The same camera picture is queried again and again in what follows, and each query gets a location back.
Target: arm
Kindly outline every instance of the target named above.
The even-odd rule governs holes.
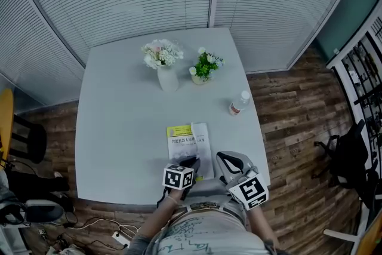
[[[280,242],[272,231],[267,219],[260,206],[247,211],[247,217],[251,225],[252,233],[259,236],[261,240],[271,240],[276,248],[280,248]]]
[[[142,235],[148,239],[152,239],[169,221],[179,202],[183,191],[171,190],[169,196],[174,199],[164,198],[160,206],[154,211],[154,213],[147,218],[144,225],[139,230],[139,235]]]

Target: white vase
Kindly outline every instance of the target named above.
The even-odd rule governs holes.
[[[193,81],[196,85],[207,84],[208,81],[210,80],[210,79],[207,79],[207,78],[201,78],[200,76],[194,76],[194,75],[191,75],[191,79],[192,79],[192,81]]]
[[[179,86],[177,74],[171,66],[160,66],[157,69],[159,83],[163,91],[176,91]]]

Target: water bottle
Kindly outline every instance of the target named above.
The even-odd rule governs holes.
[[[237,97],[229,106],[229,113],[233,116],[238,115],[246,108],[249,103],[251,95],[246,90],[243,90],[239,97]]]

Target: black stool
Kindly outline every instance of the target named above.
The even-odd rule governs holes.
[[[45,129],[41,124],[33,124],[17,115],[13,115],[13,121],[28,128],[29,133],[27,138],[12,133],[13,139],[26,144],[27,152],[10,148],[10,155],[29,159],[35,164],[40,163],[43,160],[45,150],[47,149],[47,134]]]

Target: belt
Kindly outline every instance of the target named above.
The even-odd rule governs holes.
[[[175,209],[175,212],[172,214],[172,217],[170,219],[170,224],[174,223],[179,218],[185,215],[197,213],[201,211],[219,211],[221,213],[229,214],[237,218],[238,220],[240,220],[240,222],[245,226],[245,222],[244,220],[242,220],[242,217],[240,217],[240,215],[238,215],[236,212],[226,207],[221,207],[217,203],[213,203],[213,202],[195,203],[195,204],[189,205],[188,208],[183,206],[183,207],[179,207]]]

